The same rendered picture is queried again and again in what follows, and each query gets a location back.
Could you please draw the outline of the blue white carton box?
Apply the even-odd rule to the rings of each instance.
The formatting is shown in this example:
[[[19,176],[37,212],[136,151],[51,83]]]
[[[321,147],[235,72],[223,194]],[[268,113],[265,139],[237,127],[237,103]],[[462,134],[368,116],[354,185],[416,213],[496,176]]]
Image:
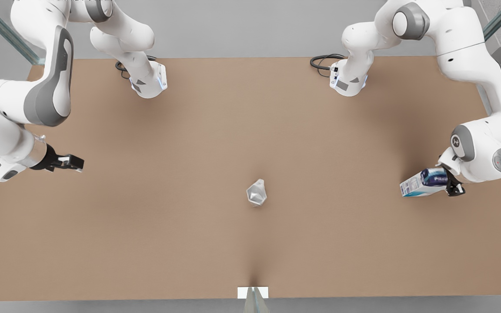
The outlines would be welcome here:
[[[400,184],[403,197],[429,196],[447,188],[444,168],[426,168]]]

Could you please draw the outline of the clear glass cup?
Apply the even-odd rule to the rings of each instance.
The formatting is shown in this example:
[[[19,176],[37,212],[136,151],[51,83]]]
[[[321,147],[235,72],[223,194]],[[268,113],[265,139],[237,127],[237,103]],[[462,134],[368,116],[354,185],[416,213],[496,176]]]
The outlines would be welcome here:
[[[264,180],[257,180],[246,190],[248,201],[253,207],[262,206],[267,199]]]

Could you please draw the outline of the silver frame post with foot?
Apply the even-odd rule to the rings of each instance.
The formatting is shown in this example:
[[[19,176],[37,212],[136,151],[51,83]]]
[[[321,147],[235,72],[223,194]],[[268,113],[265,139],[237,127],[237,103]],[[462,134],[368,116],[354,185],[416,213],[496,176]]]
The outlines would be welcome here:
[[[243,313],[271,313],[264,299],[269,298],[269,287],[238,287],[237,299],[244,299]]]

